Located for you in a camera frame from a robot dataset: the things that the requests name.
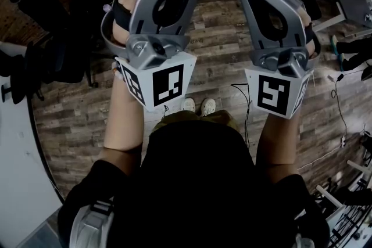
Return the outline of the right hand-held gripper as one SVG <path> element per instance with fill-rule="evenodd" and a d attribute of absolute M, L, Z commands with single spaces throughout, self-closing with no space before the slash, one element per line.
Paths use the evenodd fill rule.
<path fill-rule="evenodd" d="M 298 8 L 301 0 L 241 0 L 251 35 L 252 65 L 245 69 L 253 105 L 290 119 L 303 101 L 321 46 L 313 31 L 317 56 L 309 58 Z"/>

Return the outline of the person's left forearm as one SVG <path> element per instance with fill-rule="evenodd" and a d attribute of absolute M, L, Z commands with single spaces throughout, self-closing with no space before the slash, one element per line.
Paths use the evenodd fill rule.
<path fill-rule="evenodd" d="M 103 146 L 126 152 L 140 148 L 144 140 L 144 108 L 126 82 L 114 76 Z"/>

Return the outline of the person's right forearm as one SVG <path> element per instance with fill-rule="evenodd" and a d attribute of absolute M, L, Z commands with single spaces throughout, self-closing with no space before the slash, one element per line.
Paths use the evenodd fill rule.
<path fill-rule="evenodd" d="M 268 115 L 257 146 L 258 167 L 295 164 L 300 115 L 299 110 L 291 119 Z"/>

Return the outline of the person's right hand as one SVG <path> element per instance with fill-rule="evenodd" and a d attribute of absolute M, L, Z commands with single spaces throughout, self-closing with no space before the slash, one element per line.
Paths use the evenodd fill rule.
<path fill-rule="evenodd" d="M 308 15 L 308 13 L 306 12 L 306 10 L 300 6 L 298 8 L 298 14 L 299 16 L 301 17 L 301 20 L 302 20 L 302 23 L 303 23 L 303 28 L 304 30 L 310 34 L 309 35 L 309 38 L 306 38 L 306 49 L 309 53 L 309 58 L 310 59 L 313 59 L 317 56 L 317 54 L 315 53 L 315 44 L 314 44 L 314 40 L 313 40 L 313 37 L 312 37 L 312 21 L 311 21 L 311 18 L 310 16 Z"/>

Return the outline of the person's right white shoe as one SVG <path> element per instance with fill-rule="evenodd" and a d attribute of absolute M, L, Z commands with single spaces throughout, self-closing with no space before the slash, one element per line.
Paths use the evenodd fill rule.
<path fill-rule="evenodd" d="M 208 116 L 216 111 L 216 101 L 212 98 L 206 98 L 201 104 L 201 116 Z"/>

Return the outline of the person's white shoe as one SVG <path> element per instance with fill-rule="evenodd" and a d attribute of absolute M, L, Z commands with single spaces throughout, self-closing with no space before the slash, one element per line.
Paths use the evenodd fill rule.
<path fill-rule="evenodd" d="M 185 98 L 181 103 L 181 110 L 195 113 L 195 101 L 192 98 Z"/>
<path fill-rule="evenodd" d="M 201 116 L 208 116 L 216 111 L 216 101 L 212 98 L 206 98 L 201 104 Z"/>

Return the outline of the person's left white shoe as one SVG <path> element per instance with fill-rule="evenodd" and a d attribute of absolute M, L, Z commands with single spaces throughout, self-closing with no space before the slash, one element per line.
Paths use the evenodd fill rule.
<path fill-rule="evenodd" d="M 185 98 L 181 103 L 181 110 L 195 113 L 195 101 L 192 98 Z"/>

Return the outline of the person's olive trousers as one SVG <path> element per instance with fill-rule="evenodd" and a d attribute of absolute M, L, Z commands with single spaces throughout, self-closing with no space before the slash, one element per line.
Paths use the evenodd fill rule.
<path fill-rule="evenodd" d="M 197 133 L 219 133 L 229 129 L 239 132 L 238 125 L 229 112 L 219 110 L 207 116 L 199 116 L 194 112 L 182 110 L 177 113 L 165 116 L 157 123 L 152 130 L 152 134 L 163 136 L 186 136 Z"/>

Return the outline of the large black office chair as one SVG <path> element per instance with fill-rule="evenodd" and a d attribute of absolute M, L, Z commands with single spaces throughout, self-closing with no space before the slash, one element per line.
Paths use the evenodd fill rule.
<path fill-rule="evenodd" d="M 26 67 L 45 84 L 78 83 L 87 78 L 88 86 L 96 88 L 91 76 L 90 37 L 79 31 L 77 22 L 60 0 L 10 0 L 31 17 L 47 35 L 29 43 Z"/>

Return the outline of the small black office chair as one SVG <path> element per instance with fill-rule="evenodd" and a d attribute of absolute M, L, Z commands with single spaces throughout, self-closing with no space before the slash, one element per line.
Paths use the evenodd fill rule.
<path fill-rule="evenodd" d="M 9 86 L 1 85 L 1 100 L 9 94 L 15 105 L 25 97 L 36 95 L 41 101 L 41 51 L 33 42 L 27 46 L 0 42 L 0 77 L 9 78 Z"/>

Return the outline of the person's black shirt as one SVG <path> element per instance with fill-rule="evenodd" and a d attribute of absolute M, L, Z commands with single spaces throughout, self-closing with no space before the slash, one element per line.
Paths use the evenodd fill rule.
<path fill-rule="evenodd" d="M 79 209 L 109 199 L 107 248 L 292 248 L 297 236 L 327 248 L 330 238 L 300 175 L 269 182 L 236 130 L 206 121 L 153 132 L 130 177 L 96 161 L 60 209 L 64 248 Z"/>

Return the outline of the cluttered equipment rack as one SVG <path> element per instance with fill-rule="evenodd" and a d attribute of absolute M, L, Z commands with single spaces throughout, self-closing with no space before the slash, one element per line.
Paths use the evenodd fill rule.
<path fill-rule="evenodd" d="M 346 162 L 358 172 L 357 177 L 343 187 L 329 178 L 324 186 L 316 186 L 313 195 L 329 226 L 328 248 L 346 245 L 372 211 L 372 134 L 364 131 L 360 144 L 364 149 L 363 164 Z"/>

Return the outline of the white curved desk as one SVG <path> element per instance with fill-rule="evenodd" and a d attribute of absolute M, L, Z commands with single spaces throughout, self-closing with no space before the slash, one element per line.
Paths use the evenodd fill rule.
<path fill-rule="evenodd" d="M 0 76 L 0 246 L 16 248 L 61 205 L 40 156 L 32 105 L 14 104 Z"/>

